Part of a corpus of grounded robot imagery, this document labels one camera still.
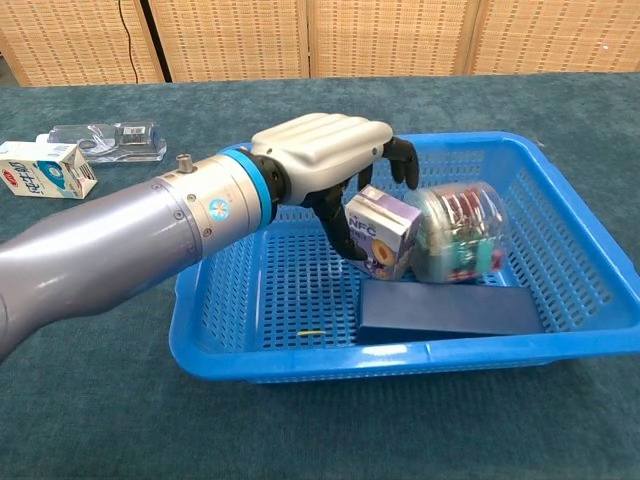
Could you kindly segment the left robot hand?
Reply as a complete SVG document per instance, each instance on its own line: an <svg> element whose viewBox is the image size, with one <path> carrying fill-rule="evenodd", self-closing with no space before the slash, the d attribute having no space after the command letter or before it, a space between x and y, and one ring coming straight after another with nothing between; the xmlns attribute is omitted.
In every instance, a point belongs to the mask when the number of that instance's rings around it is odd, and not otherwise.
<svg viewBox="0 0 640 480"><path fill-rule="evenodd" d="M389 124L361 116L305 114L254 134L250 152L278 165L284 188L277 201L312 209L331 247L346 260L367 258L351 238L343 207L351 178L364 188L374 162L386 158L395 182L411 190L419 183L414 145L397 137Z"/></svg>

